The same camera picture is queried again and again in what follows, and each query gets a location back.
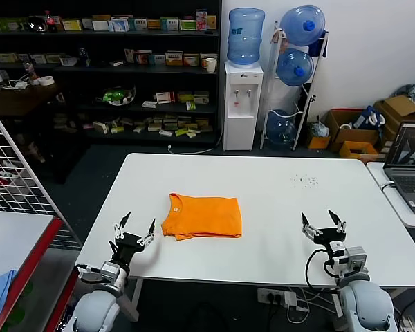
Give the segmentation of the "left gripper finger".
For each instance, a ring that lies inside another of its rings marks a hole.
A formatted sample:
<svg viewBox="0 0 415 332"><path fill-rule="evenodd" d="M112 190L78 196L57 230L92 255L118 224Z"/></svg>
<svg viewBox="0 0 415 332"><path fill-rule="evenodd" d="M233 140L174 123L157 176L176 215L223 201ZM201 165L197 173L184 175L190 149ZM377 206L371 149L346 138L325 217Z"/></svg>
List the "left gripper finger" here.
<svg viewBox="0 0 415 332"><path fill-rule="evenodd" d="M115 232L116 239L123 239L125 237L123 230L124 230L124 227L126 226L127 221L129 220L130 214L131 213L128 212L125 216L121 218L119 223L116 223L114 225L114 232Z"/></svg>
<svg viewBox="0 0 415 332"><path fill-rule="evenodd" d="M155 223L156 219L153 219L149 227L148 233L138 240L138 244L141 246L148 246L155 238Z"/></svg>

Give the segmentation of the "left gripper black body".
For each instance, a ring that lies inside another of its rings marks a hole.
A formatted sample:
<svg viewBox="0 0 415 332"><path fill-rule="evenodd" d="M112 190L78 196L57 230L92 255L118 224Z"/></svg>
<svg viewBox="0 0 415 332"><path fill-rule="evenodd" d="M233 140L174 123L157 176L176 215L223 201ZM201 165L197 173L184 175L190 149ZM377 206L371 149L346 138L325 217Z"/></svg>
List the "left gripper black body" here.
<svg viewBox="0 0 415 332"><path fill-rule="evenodd" d="M142 252L145 247L141 244L142 237L130 233L124 233L123 238L109 241L113 252L110 261L119 266L129 267L133 256Z"/></svg>

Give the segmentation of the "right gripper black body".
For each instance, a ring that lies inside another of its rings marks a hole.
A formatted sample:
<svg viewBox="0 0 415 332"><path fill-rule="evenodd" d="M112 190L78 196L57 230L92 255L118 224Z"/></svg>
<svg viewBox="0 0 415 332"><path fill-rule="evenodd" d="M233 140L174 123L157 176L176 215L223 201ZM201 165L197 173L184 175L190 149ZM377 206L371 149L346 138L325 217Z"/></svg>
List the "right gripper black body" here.
<svg viewBox="0 0 415 332"><path fill-rule="evenodd" d="M337 228L321 228L313 236L313 242L325 248L331 247L331 242L343 242L346 239L345 231L338 231Z"/></svg>

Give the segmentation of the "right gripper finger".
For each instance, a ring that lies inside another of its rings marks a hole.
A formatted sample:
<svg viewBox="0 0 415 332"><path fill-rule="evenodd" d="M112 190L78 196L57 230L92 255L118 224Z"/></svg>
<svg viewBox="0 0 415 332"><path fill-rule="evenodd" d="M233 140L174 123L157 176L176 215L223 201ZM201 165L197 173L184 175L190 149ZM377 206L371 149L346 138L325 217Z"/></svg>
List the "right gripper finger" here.
<svg viewBox="0 0 415 332"><path fill-rule="evenodd" d="M334 223L334 225L336 226L336 231L337 232L342 232L345 233L346 232L346 222L343 221L336 213L334 213L331 210L328 210L328 213Z"/></svg>
<svg viewBox="0 0 415 332"><path fill-rule="evenodd" d="M314 239L315 237L321 236L322 235L322 231L318 230L317 228L315 228L314 226L312 226L306 215L302 212L302 232L309 238L309 239Z"/></svg>

